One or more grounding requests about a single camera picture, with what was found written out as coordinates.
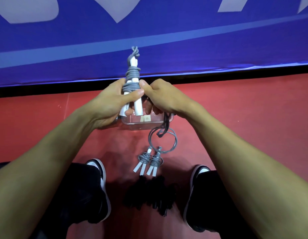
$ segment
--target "clear plastic box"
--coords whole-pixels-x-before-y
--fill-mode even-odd
[[[121,121],[124,127],[132,131],[152,129],[152,128],[158,127],[161,124],[163,124],[164,113],[156,115],[152,111],[150,115],[151,115],[151,121],[148,121],[148,122],[141,122],[140,121],[141,116],[135,116],[134,114],[132,114],[131,116],[127,116],[127,117],[121,117]],[[174,118],[174,115],[171,114],[170,122],[173,120],[173,118]]]

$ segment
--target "blue banner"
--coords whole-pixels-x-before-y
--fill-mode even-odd
[[[0,86],[308,64],[308,0],[0,0]]]

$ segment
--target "shoe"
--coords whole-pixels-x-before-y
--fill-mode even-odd
[[[110,203],[110,200],[109,200],[107,193],[106,193],[106,190],[105,190],[105,181],[106,181],[105,168],[104,168],[103,163],[97,158],[91,159],[88,162],[86,162],[85,164],[95,166],[97,169],[100,170],[101,188],[102,188],[102,190],[105,194],[106,200],[102,202],[102,206],[100,208],[99,215],[101,217],[103,216],[103,218],[100,221],[104,221],[106,218],[109,217],[109,215],[111,213],[111,203]]]
[[[204,232],[205,229],[199,228],[199,227],[193,225],[190,222],[190,218],[189,218],[188,213],[187,213],[188,212],[188,206],[189,206],[189,203],[190,203],[190,200],[191,200],[191,196],[192,196],[192,192],[193,192],[193,189],[194,189],[196,178],[198,177],[199,174],[205,173],[205,172],[208,172],[208,171],[210,171],[210,169],[205,165],[197,165],[196,168],[194,169],[192,176],[191,176],[191,181],[190,181],[191,192],[190,192],[189,199],[188,199],[188,202],[186,204],[186,207],[185,207],[185,210],[184,210],[184,215],[183,215],[183,219],[184,219],[184,222],[186,223],[186,225],[188,225],[190,228],[192,228],[196,232]]]

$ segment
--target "left hand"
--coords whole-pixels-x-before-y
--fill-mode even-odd
[[[134,102],[144,95],[143,89],[122,95],[122,86],[124,84],[125,78],[113,82],[97,97],[83,106],[91,113],[94,128],[101,128],[111,124],[125,104]],[[132,112],[130,108],[125,113],[131,115]]]

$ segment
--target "hand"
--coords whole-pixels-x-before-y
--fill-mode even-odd
[[[97,97],[82,107],[87,109],[91,114],[95,128],[101,128],[111,124],[125,104],[134,102],[144,95],[143,89],[122,95],[122,86],[124,84],[124,78],[113,82]],[[130,108],[125,113],[127,115],[131,114],[132,109]]]
[[[162,79],[155,80],[151,85],[147,84],[145,80],[140,80],[140,87],[150,98],[150,101],[146,103],[146,114],[150,114],[153,109],[156,115],[167,112],[184,117],[186,107],[194,102],[171,83]]]

